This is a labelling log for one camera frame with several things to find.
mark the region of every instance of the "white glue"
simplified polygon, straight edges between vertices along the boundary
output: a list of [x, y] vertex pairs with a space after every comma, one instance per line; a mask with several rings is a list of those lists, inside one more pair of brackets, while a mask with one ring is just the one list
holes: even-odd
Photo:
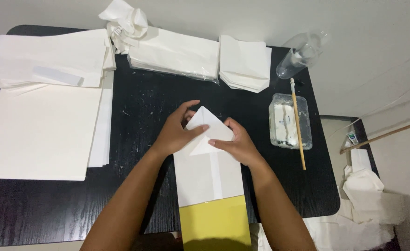
[[293, 106], [275, 105], [276, 140], [297, 146], [298, 133]]

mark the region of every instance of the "forearm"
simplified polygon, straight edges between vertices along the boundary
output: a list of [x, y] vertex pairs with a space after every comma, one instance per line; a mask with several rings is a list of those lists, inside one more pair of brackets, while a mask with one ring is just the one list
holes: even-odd
[[81, 250], [129, 250], [166, 156], [149, 149], [96, 219]]
[[267, 162], [262, 159], [249, 168], [259, 215], [272, 249], [316, 250], [301, 215]]

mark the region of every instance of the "hand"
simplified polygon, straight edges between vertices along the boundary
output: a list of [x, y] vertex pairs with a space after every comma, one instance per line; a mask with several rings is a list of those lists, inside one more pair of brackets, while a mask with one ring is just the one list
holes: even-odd
[[244, 127], [230, 117], [224, 124], [233, 130], [235, 139], [233, 141], [210, 139], [208, 141], [210, 145], [229, 152], [237, 161], [248, 167], [264, 161]]
[[200, 103], [200, 100], [185, 102], [169, 115], [152, 148], [166, 157], [182, 149], [191, 140], [206, 131], [209, 128], [208, 125], [201, 125], [190, 131], [183, 129], [192, 116], [196, 114], [195, 111], [191, 111], [188, 108], [198, 103]]

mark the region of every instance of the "plastic bottle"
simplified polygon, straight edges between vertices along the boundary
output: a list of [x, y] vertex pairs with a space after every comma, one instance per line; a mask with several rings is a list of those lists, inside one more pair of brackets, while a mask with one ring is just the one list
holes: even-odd
[[323, 45], [329, 40], [327, 33], [318, 30], [292, 37], [283, 45], [291, 48], [276, 67], [276, 75], [281, 79], [289, 79], [305, 67], [315, 65], [323, 52]]

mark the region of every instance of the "small box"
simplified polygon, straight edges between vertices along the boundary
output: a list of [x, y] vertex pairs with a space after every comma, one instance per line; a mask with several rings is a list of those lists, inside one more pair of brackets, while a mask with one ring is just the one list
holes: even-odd
[[[312, 133], [310, 131], [309, 111], [306, 99], [297, 96], [297, 107], [303, 149], [310, 150], [312, 148]], [[291, 95], [275, 93], [268, 107], [268, 112], [271, 144], [283, 148], [299, 149], [295, 112]]]

